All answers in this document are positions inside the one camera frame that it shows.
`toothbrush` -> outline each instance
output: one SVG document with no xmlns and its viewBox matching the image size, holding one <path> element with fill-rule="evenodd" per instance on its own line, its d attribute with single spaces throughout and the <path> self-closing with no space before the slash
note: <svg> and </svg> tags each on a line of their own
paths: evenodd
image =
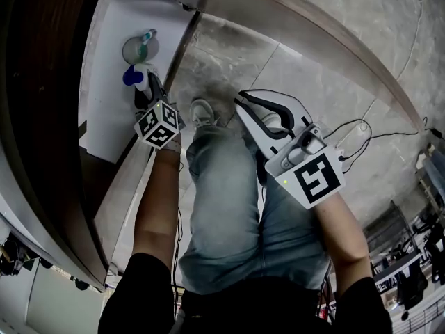
<svg viewBox="0 0 445 334">
<path fill-rule="evenodd" d="M 142 36 L 142 44 L 147 45 L 148 41 L 150 41 L 157 32 L 156 29 L 150 29 L 144 36 Z"/>
</svg>

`light blue jeans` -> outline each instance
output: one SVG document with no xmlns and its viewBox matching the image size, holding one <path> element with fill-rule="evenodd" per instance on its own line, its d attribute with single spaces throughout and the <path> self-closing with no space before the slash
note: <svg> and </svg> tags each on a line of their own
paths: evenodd
<svg viewBox="0 0 445 334">
<path fill-rule="evenodd" d="M 196 185 L 192 238 L 179 261 L 187 290 L 210 294 L 262 276 L 320 288 L 329 257 L 316 217 L 270 178 L 259 221 L 256 164 L 243 139 L 199 128 L 187 160 Z"/>
</svg>

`person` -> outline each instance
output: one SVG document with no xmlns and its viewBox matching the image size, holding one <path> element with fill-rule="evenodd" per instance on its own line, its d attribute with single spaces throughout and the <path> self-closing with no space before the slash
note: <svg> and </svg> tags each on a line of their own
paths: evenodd
<svg viewBox="0 0 445 334">
<path fill-rule="evenodd" d="M 184 320 L 172 329 L 180 154 L 168 147 L 156 154 L 133 254 L 99 333 L 390 333 L 366 239 L 343 198 L 336 193 L 307 211 L 268 178 L 260 218 L 256 163 L 243 139 L 215 126 L 205 100 L 192 103 L 191 118 L 197 130 L 186 156 L 196 197 L 191 242 L 179 261 Z M 333 325 L 316 316 L 330 259 Z"/>
</svg>

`sneaker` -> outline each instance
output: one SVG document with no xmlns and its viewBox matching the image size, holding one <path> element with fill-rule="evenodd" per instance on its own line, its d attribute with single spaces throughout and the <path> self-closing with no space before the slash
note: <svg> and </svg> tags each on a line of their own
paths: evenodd
<svg viewBox="0 0 445 334">
<path fill-rule="evenodd" d="M 419 156 L 417 157 L 417 162 L 416 162 L 416 168 L 418 170 L 423 168 L 423 161 L 426 160 L 426 154 L 425 152 L 420 152 Z"/>
<path fill-rule="evenodd" d="M 281 126 L 281 118 L 277 113 L 270 113 L 261 119 L 268 129 L 283 129 Z"/>
<path fill-rule="evenodd" d="M 190 119 L 196 129 L 203 126 L 215 125 L 215 114 L 210 104 L 204 99 L 193 100 L 190 105 Z"/>
<path fill-rule="evenodd" d="M 436 147 L 432 143 L 429 143 L 427 146 L 427 149 L 428 149 L 428 154 L 430 154 L 430 156 L 432 156 L 432 153 L 434 152 Z"/>
</svg>

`blue bottle cap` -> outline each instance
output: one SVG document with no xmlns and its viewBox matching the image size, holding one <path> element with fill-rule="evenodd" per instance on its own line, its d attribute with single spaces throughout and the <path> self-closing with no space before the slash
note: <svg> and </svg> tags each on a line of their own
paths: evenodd
<svg viewBox="0 0 445 334">
<path fill-rule="evenodd" d="M 133 84 L 140 83 L 144 79 L 144 74 L 134 70 L 134 65 L 130 65 L 127 71 L 124 73 L 122 80 L 126 86 L 132 86 Z"/>
</svg>

